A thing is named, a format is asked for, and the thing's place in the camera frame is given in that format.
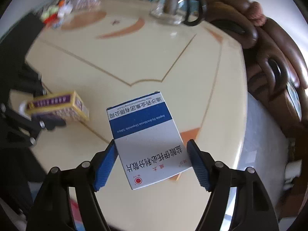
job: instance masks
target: blue gripper pad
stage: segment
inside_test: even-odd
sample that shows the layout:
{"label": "blue gripper pad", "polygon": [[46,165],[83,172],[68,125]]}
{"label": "blue gripper pad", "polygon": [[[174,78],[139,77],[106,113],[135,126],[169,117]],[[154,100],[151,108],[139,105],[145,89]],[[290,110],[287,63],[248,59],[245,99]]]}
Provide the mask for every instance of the blue gripper pad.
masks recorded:
{"label": "blue gripper pad", "polygon": [[93,183],[93,188],[96,191],[99,191],[101,187],[105,186],[107,179],[110,175],[110,172],[115,164],[115,161],[118,157],[118,151],[116,149],[115,143],[112,140],[109,146],[106,148],[103,153],[103,157],[100,157],[100,164],[98,164],[97,168],[95,168],[95,180]]}
{"label": "blue gripper pad", "polygon": [[212,185],[209,181],[209,171],[201,158],[202,153],[195,142],[189,141],[187,143],[187,152],[200,186],[204,187],[207,191],[210,191]]}

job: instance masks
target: glass teapot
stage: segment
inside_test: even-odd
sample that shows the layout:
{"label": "glass teapot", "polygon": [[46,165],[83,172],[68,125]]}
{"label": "glass teapot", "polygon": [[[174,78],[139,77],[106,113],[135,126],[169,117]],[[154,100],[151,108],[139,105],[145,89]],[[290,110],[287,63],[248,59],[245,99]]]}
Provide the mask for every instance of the glass teapot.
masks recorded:
{"label": "glass teapot", "polygon": [[150,14],[164,23],[180,24],[183,22],[188,26],[195,26],[199,24],[203,18],[205,4],[202,0],[195,0],[198,3],[198,17],[194,21],[188,21],[189,15],[192,12],[191,3],[189,0],[154,0]]}

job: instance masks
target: white and blue medicine box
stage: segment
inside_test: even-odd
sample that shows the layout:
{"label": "white and blue medicine box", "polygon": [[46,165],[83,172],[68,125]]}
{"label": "white and blue medicine box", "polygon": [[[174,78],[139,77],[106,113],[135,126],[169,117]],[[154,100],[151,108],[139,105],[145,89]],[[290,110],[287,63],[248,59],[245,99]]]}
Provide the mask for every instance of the white and blue medicine box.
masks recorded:
{"label": "white and blue medicine box", "polygon": [[191,167],[159,91],[110,107],[107,114],[132,189],[165,180]]}

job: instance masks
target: orange decorative pattern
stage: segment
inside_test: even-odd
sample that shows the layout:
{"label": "orange decorative pattern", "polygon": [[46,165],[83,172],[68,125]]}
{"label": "orange decorative pattern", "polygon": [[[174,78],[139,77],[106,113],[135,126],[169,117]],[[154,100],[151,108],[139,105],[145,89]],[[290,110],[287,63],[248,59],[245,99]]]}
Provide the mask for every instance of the orange decorative pattern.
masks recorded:
{"label": "orange decorative pattern", "polygon": [[69,22],[64,22],[61,30],[73,30],[77,28],[84,28],[88,25],[96,23],[106,16],[105,11],[88,11],[81,14],[75,15],[74,18]]}
{"label": "orange decorative pattern", "polygon": [[106,38],[119,37],[119,36],[131,34],[141,29],[144,26],[144,24],[145,24],[144,19],[139,18],[138,21],[132,26],[121,29],[119,31],[97,36],[96,39],[106,39]]}
{"label": "orange decorative pattern", "polygon": [[212,30],[210,30],[210,29],[208,29],[208,28],[207,28],[206,30],[207,30],[212,36],[214,36],[214,38],[215,38],[218,42],[222,43],[223,37],[222,37],[220,34],[214,32],[214,31],[212,31]]}
{"label": "orange decorative pattern", "polygon": [[198,127],[198,128],[191,129],[191,130],[180,133],[182,140],[183,140],[183,143],[184,143],[184,146],[186,146],[187,142],[190,139],[194,139],[194,140],[196,139],[197,134],[199,133],[199,130],[200,130],[200,128]]}

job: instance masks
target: floor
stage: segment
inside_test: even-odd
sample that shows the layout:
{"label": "floor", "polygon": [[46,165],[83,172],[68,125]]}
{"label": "floor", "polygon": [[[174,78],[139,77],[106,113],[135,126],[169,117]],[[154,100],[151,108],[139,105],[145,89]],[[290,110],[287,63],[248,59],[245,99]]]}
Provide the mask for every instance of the floor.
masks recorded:
{"label": "floor", "polygon": [[[248,94],[246,133],[238,169],[255,168],[274,207],[282,193],[287,159],[287,138],[263,105]],[[235,192],[232,188],[221,231],[229,229]]]}

